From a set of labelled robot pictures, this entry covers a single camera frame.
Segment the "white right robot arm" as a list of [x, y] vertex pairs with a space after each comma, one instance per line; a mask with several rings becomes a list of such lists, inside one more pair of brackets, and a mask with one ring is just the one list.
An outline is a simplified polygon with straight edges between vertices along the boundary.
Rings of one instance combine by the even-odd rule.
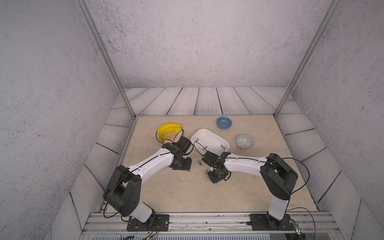
[[206, 152], [202, 161], [211, 169], [208, 177], [216, 184], [227, 181], [233, 172], [251, 174], [263, 178], [273, 195], [267, 217], [281, 222], [294, 192], [298, 174], [277, 154], [265, 158], [238, 156], [229, 152], [216, 155]]

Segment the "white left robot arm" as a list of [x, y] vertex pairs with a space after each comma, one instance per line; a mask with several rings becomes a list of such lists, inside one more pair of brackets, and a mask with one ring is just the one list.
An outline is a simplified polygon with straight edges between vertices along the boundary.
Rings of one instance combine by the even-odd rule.
[[139, 222], [152, 225], [155, 210], [140, 201], [142, 185], [165, 167], [173, 170], [190, 171], [192, 159], [181, 149], [161, 148], [149, 158], [125, 167], [118, 166], [109, 180], [103, 199], [122, 217], [132, 217]]

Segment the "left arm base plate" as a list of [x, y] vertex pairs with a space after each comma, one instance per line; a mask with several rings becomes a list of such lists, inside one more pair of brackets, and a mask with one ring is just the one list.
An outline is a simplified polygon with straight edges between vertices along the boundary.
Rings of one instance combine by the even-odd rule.
[[129, 217], [128, 232], [167, 232], [169, 230], [170, 215], [155, 214], [150, 216], [146, 222], [140, 222], [138, 219]]

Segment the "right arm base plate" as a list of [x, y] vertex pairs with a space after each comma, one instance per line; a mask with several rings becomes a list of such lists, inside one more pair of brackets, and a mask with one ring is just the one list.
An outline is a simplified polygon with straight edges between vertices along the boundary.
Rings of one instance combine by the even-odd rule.
[[285, 214], [282, 220], [277, 220], [266, 214], [250, 214], [248, 226], [253, 231], [295, 231], [295, 223], [289, 214]]

